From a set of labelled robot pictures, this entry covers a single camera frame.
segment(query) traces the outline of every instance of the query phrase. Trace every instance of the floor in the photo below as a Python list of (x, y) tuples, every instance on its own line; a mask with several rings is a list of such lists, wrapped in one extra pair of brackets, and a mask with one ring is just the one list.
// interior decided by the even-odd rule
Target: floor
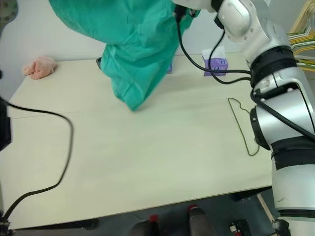
[[(272, 190), (262, 196), (275, 218)], [(232, 236), (229, 225), (234, 220), (246, 219), (253, 236), (269, 236), (274, 231), (256, 196), (235, 202), (232, 195), (211, 197), (169, 206), (162, 206), (133, 213), (108, 216), (99, 219), (94, 230), (40, 230), (17, 231), (16, 236), (127, 236), (128, 230), (137, 222), (148, 219), (150, 215), (159, 215), (161, 231), (165, 236), (188, 236), (188, 207), (197, 204), (207, 214), (215, 226), (218, 236)]]

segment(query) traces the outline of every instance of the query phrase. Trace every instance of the green garment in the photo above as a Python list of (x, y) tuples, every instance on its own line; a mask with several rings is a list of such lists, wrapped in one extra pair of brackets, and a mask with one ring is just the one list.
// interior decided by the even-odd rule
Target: green garment
[[(179, 41), (171, 0), (49, 0), (71, 29), (106, 43), (101, 69), (135, 111), (172, 63)], [(184, 32), (192, 22), (181, 22)]]

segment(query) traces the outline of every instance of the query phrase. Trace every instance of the white wall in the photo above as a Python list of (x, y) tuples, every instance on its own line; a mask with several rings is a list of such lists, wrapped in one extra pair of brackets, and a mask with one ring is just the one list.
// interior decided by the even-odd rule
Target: white wall
[[(54, 14), (48, 0), (18, 0), (19, 14), (2, 32), (0, 94), (9, 99), (24, 76), (21, 68), (37, 56), (55, 60), (95, 59), (101, 56), (105, 44), (68, 29)], [(215, 25), (215, 14), (202, 11), (184, 34), (184, 45), (190, 54), (200, 54), (211, 48), (221, 35)], [(238, 51), (233, 42), (223, 42), (227, 52)]]

